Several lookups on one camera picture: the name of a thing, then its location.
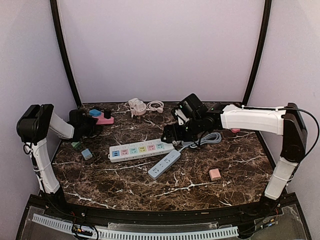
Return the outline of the pink triangular power hub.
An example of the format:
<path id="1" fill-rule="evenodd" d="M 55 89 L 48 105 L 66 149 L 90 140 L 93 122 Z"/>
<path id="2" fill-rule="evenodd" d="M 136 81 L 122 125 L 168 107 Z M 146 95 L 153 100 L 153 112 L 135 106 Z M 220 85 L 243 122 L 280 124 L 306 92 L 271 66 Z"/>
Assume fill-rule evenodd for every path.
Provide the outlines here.
<path id="1" fill-rule="evenodd" d="M 115 122 L 114 117 L 106 118 L 103 113 L 93 118 L 97 119 L 96 125 L 112 125 Z"/>

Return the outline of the green USB charger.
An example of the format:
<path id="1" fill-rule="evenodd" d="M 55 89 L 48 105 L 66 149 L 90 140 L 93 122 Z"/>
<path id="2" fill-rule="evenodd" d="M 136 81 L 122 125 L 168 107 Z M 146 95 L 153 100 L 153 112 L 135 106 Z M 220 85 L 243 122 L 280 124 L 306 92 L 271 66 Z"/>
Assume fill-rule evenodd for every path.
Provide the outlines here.
<path id="1" fill-rule="evenodd" d="M 72 142 L 72 143 L 71 143 L 71 146 L 72 146 L 75 150 L 77 150 L 77 151 L 79 151 L 79 150 L 82 149 L 82 143 L 79 142 L 79 141 L 77 141 L 77 142 Z"/>

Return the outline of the black plug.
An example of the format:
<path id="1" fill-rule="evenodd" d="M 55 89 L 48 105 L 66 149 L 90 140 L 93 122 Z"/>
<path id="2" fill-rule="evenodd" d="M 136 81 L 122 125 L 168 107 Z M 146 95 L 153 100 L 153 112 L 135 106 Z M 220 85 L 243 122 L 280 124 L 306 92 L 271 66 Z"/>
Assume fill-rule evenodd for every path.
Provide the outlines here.
<path id="1" fill-rule="evenodd" d="M 110 119 L 111 118 L 111 113 L 112 113 L 112 111 L 110 109 L 105 108 L 103 110 L 103 117 L 105 119 Z"/>

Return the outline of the grey-blue charger cube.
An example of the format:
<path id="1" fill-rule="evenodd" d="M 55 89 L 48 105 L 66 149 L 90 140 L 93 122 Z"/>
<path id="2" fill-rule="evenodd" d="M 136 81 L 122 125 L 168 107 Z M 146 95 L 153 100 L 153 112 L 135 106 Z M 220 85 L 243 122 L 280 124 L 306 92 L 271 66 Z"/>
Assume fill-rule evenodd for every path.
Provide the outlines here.
<path id="1" fill-rule="evenodd" d="M 88 148 L 81 151 L 81 155 L 83 156 L 85 161 L 90 160 L 93 157 L 91 151 Z"/>

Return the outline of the pink plug adapter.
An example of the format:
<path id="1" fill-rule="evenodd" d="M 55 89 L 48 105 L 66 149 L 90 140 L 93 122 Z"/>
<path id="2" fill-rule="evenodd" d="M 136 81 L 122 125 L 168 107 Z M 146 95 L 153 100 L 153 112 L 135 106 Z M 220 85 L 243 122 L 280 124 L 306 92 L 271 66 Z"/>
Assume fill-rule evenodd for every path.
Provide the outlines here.
<path id="1" fill-rule="evenodd" d="M 232 133 L 238 133 L 240 132 L 241 130 L 239 128 L 233 128 L 230 130 Z"/>

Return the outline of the salmon pink charger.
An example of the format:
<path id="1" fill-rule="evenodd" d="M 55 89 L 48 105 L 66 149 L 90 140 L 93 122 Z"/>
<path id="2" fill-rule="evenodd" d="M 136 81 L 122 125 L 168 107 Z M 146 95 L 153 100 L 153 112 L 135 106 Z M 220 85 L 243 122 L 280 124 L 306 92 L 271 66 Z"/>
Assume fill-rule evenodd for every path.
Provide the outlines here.
<path id="1" fill-rule="evenodd" d="M 210 176 L 211 181 L 216 181 L 216 180 L 221 179 L 221 173 L 220 173 L 219 169 L 217 169 L 217 168 L 210 169 L 209 176 Z"/>

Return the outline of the white multicolour power strip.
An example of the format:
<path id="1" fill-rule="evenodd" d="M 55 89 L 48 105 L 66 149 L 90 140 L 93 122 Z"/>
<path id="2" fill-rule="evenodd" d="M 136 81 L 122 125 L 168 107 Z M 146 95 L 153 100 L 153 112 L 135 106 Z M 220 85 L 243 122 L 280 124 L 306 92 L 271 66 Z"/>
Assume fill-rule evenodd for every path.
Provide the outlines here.
<path id="1" fill-rule="evenodd" d="M 111 163 L 119 163 L 130 160 L 138 160 L 153 156 L 168 154 L 175 147 L 172 143 L 162 142 L 160 138 L 111 146 L 108 158 Z"/>

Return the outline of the blue power strip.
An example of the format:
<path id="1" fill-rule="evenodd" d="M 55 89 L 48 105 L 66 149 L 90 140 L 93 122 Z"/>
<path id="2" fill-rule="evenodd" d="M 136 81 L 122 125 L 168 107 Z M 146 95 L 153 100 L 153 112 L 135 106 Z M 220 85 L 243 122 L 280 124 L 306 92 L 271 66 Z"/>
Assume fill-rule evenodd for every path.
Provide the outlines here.
<path id="1" fill-rule="evenodd" d="M 162 158 L 156 165 L 154 165 L 149 171 L 148 175 L 153 179 L 158 179 L 163 173 L 165 173 L 177 160 L 181 157 L 181 153 L 177 150 L 172 150 L 164 158 Z"/>

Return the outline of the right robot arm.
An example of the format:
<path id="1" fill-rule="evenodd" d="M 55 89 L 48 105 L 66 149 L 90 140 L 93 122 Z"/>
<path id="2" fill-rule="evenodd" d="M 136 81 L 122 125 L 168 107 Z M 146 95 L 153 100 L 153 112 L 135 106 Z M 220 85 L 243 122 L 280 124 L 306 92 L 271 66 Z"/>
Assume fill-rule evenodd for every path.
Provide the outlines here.
<path id="1" fill-rule="evenodd" d="M 183 141 L 199 144 L 204 133 L 223 129 L 245 129 L 282 136 L 279 161 L 264 191 L 266 198 L 255 205 L 255 213 L 266 217 L 275 208 L 273 200 L 281 196 L 309 154 L 303 112 L 294 103 L 272 108 L 218 103 L 207 108 L 203 103 L 183 101 L 172 111 L 176 122 L 164 127 L 161 140 L 165 143 Z"/>

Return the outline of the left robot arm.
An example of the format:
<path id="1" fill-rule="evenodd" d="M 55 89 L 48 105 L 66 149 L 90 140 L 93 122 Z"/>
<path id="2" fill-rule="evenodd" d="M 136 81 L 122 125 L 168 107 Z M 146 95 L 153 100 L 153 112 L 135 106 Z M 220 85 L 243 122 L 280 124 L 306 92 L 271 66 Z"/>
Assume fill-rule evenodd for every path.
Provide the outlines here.
<path id="1" fill-rule="evenodd" d="M 52 168 L 47 148 L 47 135 L 53 131 L 61 140 L 78 142 L 96 132 L 97 119 L 80 109 L 69 112 L 69 121 L 64 121 L 54 112 L 54 105 L 33 104 L 18 120 L 16 131 L 23 143 L 23 151 L 31 159 L 40 190 L 56 194 L 61 188 Z"/>

